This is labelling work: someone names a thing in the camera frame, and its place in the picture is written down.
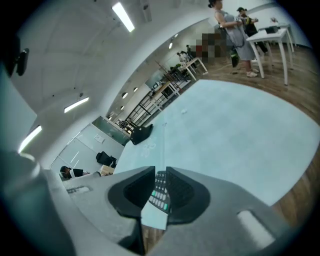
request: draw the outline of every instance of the wooden floor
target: wooden floor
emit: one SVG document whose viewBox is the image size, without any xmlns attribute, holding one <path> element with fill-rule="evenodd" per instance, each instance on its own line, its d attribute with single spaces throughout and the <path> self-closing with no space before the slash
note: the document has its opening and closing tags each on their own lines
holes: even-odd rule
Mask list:
<svg viewBox="0 0 320 256">
<path fill-rule="evenodd" d="M 246 77 L 246 71 L 241 63 L 238 67 L 232 68 L 230 60 L 224 58 L 214 60 L 214 64 L 207 64 L 208 74 L 200 74 L 197 78 L 233 82 L 263 90 L 293 104 L 320 125 L 320 72 L 312 51 L 295 47 L 293 70 L 288 70 L 288 86 L 284 85 L 283 63 L 278 46 L 273 46 L 271 51 L 274 66 L 270 66 L 268 56 L 263 58 L 264 79 L 260 76 Z M 319 191 L 320 148 L 318 147 L 304 175 L 283 198 L 273 205 L 273 208 L 291 226 L 297 227 L 307 219 Z M 145 249 L 148 252 L 162 237 L 164 231 L 146 226 L 143 226 L 142 230 Z"/>
</svg>

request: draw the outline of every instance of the woman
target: woman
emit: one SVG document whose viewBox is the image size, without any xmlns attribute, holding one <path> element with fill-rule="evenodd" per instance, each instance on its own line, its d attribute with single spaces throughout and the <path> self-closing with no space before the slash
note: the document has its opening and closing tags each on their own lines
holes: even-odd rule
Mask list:
<svg viewBox="0 0 320 256">
<path fill-rule="evenodd" d="M 181 65 L 185 65 L 188 62 L 187 59 L 180 54 L 180 52 L 177 52 L 176 55 L 179 56 L 179 61 L 181 62 Z"/>
<path fill-rule="evenodd" d="M 226 30 L 239 58 L 244 62 L 246 76 L 249 78 L 256 77 L 259 71 L 251 67 L 251 60 L 255 58 L 255 53 L 246 40 L 248 36 L 242 27 L 242 21 L 236 20 L 233 15 L 222 10 L 222 0 L 209 0 L 208 6 L 214 8 L 215 19 Z"/>
<path fill-rule="evenodd" d="M 191 60 L 189 55 L 185 51 L 182 50 L 180 54 L 186 59 L 187 62 Z"/>
</svg>

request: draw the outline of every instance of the white ceiling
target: white ceiling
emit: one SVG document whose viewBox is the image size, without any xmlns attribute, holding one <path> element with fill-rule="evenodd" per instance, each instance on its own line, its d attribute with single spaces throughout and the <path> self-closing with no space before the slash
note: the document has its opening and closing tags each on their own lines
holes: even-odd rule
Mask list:
<svg viewBox="0 0 320 256">
<path fill-rule="evenodd" d="M 21 48 L 29 48 L 30 54 L 25 74 L 13 75 L 12 81 L 38 115 L 34 126 L 43 127 L 26 152 L 45 165 L 44 154 L 56 156 L 72 133 L 108 112 L 126 81 L 155 49 L 212 15 L 207 0 L 182 0 L 179 8 L 175 0 L 149 0 L 152 21 L 147 23 L 140 0 L 121 0 L 135 26 L 129 33 L 111 9 L 116 2 L 48 1 L 18 32 Z M 64 114 L 80 93 L 89 101 Z M 56 141 L 60 145 L 51 150 Z"/>
</svg>

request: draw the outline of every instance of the desk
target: desk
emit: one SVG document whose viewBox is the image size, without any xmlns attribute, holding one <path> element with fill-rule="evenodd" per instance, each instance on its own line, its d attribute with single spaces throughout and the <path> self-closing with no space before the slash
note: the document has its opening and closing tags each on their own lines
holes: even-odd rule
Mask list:
<svg viewBox="0 0 320 256">
<path fill-rule="evenodd" d="M 111 175 L 114 173 L 114 171 L 115 171 L 114 168 L 111 168 L 110 166 L 107 166 L 107 165 L 102 165 L 100 169 L 100 174 L 101 176 Z"/>
<path fill-rule="evenodd" d="M 114 175 L 182 168 L 233 182 L 268 206 L 301 178 L 320 141 L 319 125 L 290 103 L 218 80 L 197 81 L 151 123 L 148 139 L 126 144 Z M 141 222 L 165 230 L 167 214 L 147 202 Z"/>
<path fill-rule="evenodd" d="M 176 89 L 175 87 L 174 87 L 174 85 L 169 81 L 169 82 L 166 82 L 164 85 L 162 85 L 162 87 L 155 93 L 155 95 L 153 95 L 153 97 L 151 98 L 151 103 L 159 110 L 159 111 L 162 111 L 161 110 L 161 106 L 160 106 L 160 104 L 159 104 L 159 106 L 158 106 L 158 104 L 157 104 L 157 99 L 156 99 L 156 97 L 159 95 L 159 94 L 161 94 L 166 88 L 170 88 L 171 89 L 171 91 L 174 93 L 174 94 L 176 94 L 176 95 L 178 95 L 178 96 L 180 96 L 180 93 L 179 93 L 179 90 L 178 89 Z"/>
<path fill-rule="evenodd" d="M 264 69 L 262 67 L 262 63 L 261 63 L 261 60 L 260 60 L 260 56 L 259 56 L 257 47 L 255 45 L 255 42 L 266 42 L 266 41 L 277 41 L 278 42 L 279 48 L 280 48 L 280 52 L 281 52 L 282 63 L 283 63 L 284 84 L 287 86 L 288 85 L 288 68 L 287 68 L 287 60 L 286 60 L 286 55 L 285 55 L 285 49 L 284 49 L 284 46 L 282 44 L 282 38 L 285 35 L 288 37 L 288 33 L 287 33 L 287 29 L 286 28 L 280 28 L 277 33 L 271 33 L 271 34 L 267 34 L 267 32 L 265 30 L 260 30 L 258 33 L 254 34 L 253 36 L 250 36 L 246 40 L 252 46 L 252 49 L 254 51 L 256 60 L 257 60 L 258 65 L 259 65 L 260 74 L 261 74 L 262 78 L 265 78 L 265 73 L 264 73 Z M 293 60 L 292 60 L 292 52 L 291 52 L 290 44 L 288 43 L 287 46 L 288 46 L 288 52 L 289 52 L 289 58 L 290 58 L 290 65 L 291 65 L 291 68 L 293 69 Z M 266 42 L 266 47 L 268 49 L 270 61 L 272 63 L 273 58 L 272 58 L 270 45 L 269 45 L 268 42 Z"/>
<path fill-rule="evenodd" d="M 291 33 L 290 33 L 290 31 L 291 31 L 291 25 L 290 25 L 289 23 L 286 23 L 286 24 L 278 24 L 278 25 L 274 25 L 274 26 L 277 26 L 278 28 L 281 28 L 281 29 L 287 29 L 286 32 L 287 32 L 287 35 L 288 35 L 288 37 L 289 37 L 289 42 L 290 42 L 290 45 L 291 45 L 291 50 L 292 50 L 292 52 L 294 53 L 294 52 L 295 52 L 294 45 L 297 47 L 297 43 L 296 43 L 296 40 L 294 40 L 294 45 L 293 45 L 293 43 L 292 43 L 292 38 L 293 38 L 293 37 L 291 37 Z M 264 30 L 264 29 L 269 28 L 269 27 L 271 27 L 271 26 L 266 26 L 266 27 L 259 28 L 259 31 L 260 31 L 260 30 Z"/>
<path fill-rule="evenodd" d="M 205 71 L 203 74 L 204 74 L 204 75 L 207 74 L 207 73 L 208 73 L 208 70 L 206 69 L 205 65 L 203 64 L 203 62 L 201 61 L 200 58 L 194 58 L 193 60 L 189 61 L 186 65 L 179 67 L 179 70 L 180 70 L 180 71 L 186 69 L 186 70 L 189 72 L 190 76 L 193 78 L 194 81 L 197 81 L 197 79 L 196 79 L 196 77 L 194 76 L 194 74 L 192 74 L 192 72 L 190 71 L 189 67 L 194 71 L 194 69 L 192 68 L 191 64 L 195 63 L 196 61 L 199 61 L 200 64 L 202 65 L 202 67 L 203 67 L 203 69 L 204 69 L 204 71 Z"/>
</svg>

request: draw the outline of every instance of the ceiling light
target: ceiling light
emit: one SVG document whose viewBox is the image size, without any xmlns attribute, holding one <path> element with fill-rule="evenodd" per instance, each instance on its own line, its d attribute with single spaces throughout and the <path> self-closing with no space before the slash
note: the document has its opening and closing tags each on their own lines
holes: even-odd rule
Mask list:
<svg viewBox="0 0 320 256">
<path fill-rule="evenodd" d="M 20 153 L 25 147 L 26 145 L 29 144 L 29 142 L 38 134 L 40 133 L 42 130 L 41 126 L 39 125 L 37 128 L 35 128 L 25 139 L 24 141 L 22 141 L 18 153 Z"/>
<path fill-rule="evenodd" d="M 120 2 L 116 3 L 114 6 L 112 6 L 112 10 L 115 12 L 116 15 L 120 18 L 122 23 L 125 25 L 125 27 L 131 32 L 135 29 L 134 25 L 132 24 L 128 14 L 126 13 L 125 9 L 121 5 Z"/>
<path fill-rule="evenodd" d="M 89 100 L 89 97 L 86 97 L 86 98 L 84 98 L 84 99 L 82 99 L 82 100 L 80 100 L 80 101 L 72 104 L 71 106 L 65 107 L 65 108 L 64 108 L 64 113 L 67 113 L 68 111 L 74 109 L 75 107 L 79 106 L 79 105 L 82 104 L 82 103 L 87 102 L 88 100 Z"/>
</svg>

